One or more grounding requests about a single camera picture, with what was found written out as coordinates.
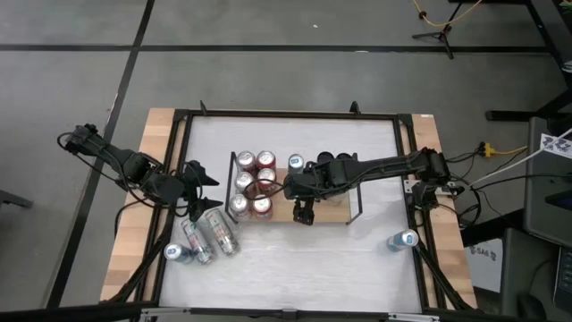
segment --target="silver can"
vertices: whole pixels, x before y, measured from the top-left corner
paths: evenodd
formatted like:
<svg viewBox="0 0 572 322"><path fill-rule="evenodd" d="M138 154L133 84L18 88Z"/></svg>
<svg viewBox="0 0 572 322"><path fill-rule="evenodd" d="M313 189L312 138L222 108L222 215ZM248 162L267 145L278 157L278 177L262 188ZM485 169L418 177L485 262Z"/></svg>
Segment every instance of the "silver can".
<svg viewBox="0 0 572 322"><path fill-rule="evenodd" d="M207 210L205 218L223 253L227 256L237 253L239 251L239 243L234 238L231 228L224 221L221 210L218 208Z"/></svg>
<svg viewBox="0 0 572 322"><path fill-rule="evenodd" d="M261 151L257 156L257 168L276 170L276 156L270 151Z"/></svg>
<svg viewBox="0 0 572 322"><path fill-rule="evenodd" d="M235 194L229 200L232 215L235 219L248 219L248 199L242 194Z"/></svg>
<svg viewBox="0 0 572 322"><path fill-rule="evenodd" d="M234 186L238 193L242 193L246 197L252 198L256 194L257 186L251 184L254 181L252 174L248 172L239 172L234 180Z"/></svg>
<svg viewBox="0 0 572 322"><path fill-rule="evenodd" d="M304 157L299 154L293 154L288 158L288 173L301 174L304 170Z"/></svg>
<svg viewBox="0 0 572 322"><path fill-rule="evenodd" d="M387 239L387 247L391 251L400 251L414 247L419 242L419 235L412 230L407 229L403 232L396 233Z"/></svg>
<svg viewBox="0 0 572 322"><path fill-rule="evenodd" d="M236 165L239 171L255 174L257 171L257 157L250 151L241 151L236 156Z"/></svg>
<svg viewBox="0 0 572 322"><path fill-rule="evenodd" d="M257 195L257 198L264 197L265 195ZM270 220L272 218L272 201L270 198L263 198L252 202L252 210L257 219Z"/></svg>
<svg viewBox="0 0 572 322"><path fill-rule="evenodd" d="M185 219L181 222L181 227L182 231L187 235L190 248L195 253L198 262L205 265L213 261L213 259L215 259L215 252L211 245L208 244L208 241L206 241L203 233L201 233L197 223Z"/></svg>
<svg viewBox="0 0 572 322"><path fill-rule="evenodd" d="M191 249L173 242L164 248L164 257L177 263L189 264L195 255Z"/></svg>
<svg viewBox="0 0 572 322"><path fill-rule="evenodd" d="M276 172L273 169L262 169L258 173L258 190L261 193L268 193L276 190L276 184L271 181L276 181Z"/></svg>

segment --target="sticker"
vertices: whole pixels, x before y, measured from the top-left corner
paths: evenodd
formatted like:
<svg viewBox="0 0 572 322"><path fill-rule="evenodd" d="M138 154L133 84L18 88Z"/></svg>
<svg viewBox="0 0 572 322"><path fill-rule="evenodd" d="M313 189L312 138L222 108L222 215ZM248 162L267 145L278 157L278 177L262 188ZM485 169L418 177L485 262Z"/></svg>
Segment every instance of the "sticker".
<svg viewBox="0 0 572 322"><path fill-rule="evenodd" d="M546 147L551 144L554 140L558 139L551 135L543 134L540 138L541 148ZM546 148L544 151L553 153L561 157L567 157L572 159L572 141L565 139L558 139L558 141L552 144L550 147Z"/></svg>

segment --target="black tripod stand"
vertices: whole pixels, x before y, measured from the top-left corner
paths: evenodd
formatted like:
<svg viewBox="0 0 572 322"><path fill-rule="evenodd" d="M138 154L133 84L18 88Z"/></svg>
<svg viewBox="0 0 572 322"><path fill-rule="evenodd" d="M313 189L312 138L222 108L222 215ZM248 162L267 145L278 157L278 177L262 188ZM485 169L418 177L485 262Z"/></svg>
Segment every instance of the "black tripod stand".
<svg viewBox="0 0 572 322"><path fill-rule="evenodd" d="M455 18L455 15L457 15L458 9L460 9L462 4L463 3L461 3L461 2L459 2L457 4L457 8L455 8L455 11L450 16L450 18L447 20L447 22L451 22ZM419 19L423 19L426 15L427 15L426 12L420 12L419 13ZM449 59L453 59L453 52L450 50L449 41L447 40L447 34L451 30L451 28L452 27L447 23L441 31L428 32L428 33L424 33L424 34L416 34L416 35L413 35L411 37L413 39L431 37L431 38L435 38L435 39L439 40L440 42L443 43L443 45L445 45L445 50L447 51L447 56L449 57Z"/></svg>

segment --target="white tabletop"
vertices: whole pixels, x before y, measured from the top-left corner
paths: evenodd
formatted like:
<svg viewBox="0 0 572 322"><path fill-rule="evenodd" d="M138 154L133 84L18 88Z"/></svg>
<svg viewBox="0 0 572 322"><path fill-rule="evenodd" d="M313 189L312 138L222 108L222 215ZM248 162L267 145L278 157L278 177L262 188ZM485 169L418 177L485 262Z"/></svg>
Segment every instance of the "white tabletop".
<svg viewBox="0 0 572 322"><path fill-rule="evenodd" d="M198 160L221 183L205 187L205 196L224 200L231 151L244 149L272 150L284 168L293 153L306 161L322 151L357 152L360 160L397 155L389 121L194 117L187 160ZM240 223L234 229L241 251L232 258L209 235L217 259L208 266L167 262L160 305L420 312L412 251L384 246L408 228L400 178L363 183L362 200L364 214L350 226ZM350 201L356 214L355 191ZM172 241L187 244L180 221Z"/></svg>

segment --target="concrete floor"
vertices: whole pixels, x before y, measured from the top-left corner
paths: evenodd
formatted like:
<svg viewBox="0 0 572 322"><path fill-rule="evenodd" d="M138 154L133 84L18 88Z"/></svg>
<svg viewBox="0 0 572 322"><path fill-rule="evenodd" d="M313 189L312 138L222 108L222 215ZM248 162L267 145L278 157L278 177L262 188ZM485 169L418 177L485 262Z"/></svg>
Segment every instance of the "concrete floor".
<svg viewBox="0 0 572 322"><path fill-rule="evenodd" d="M130 45L145 2L3 0L0 44ZM445 1L421 4L433 21L454 9ZM557 29L552 18L549 28ZM408 1L165 0L155 4L144 44L429 46L410 35L431 30ZM450 42L542 44L524 7L493 4L455 25ZM88 173L55 137L79 123L104 128L127 56L0 52L0 189L36 201L29 210L0 210L0 310L43 305ZM137 148L150 107L198 108L202 99L209 108L346 111L356 100L364 112L435 114L448 156L481 140L503 150L526 144L527 125L488 123L484 111L532 111L564 86L549 55L456 54L451 61L445 54L141 53L113 144ZM479 158L467 178L504 160ZM461 174L467 167L451 169ZM522 206L523 190L523 182L510 182L488 191L508 212ZM119 188L100 181L63 305L98 301L123 201ZM467 194L456 206L472 203ZM482 219L493 216L484 207Z"/></svg>

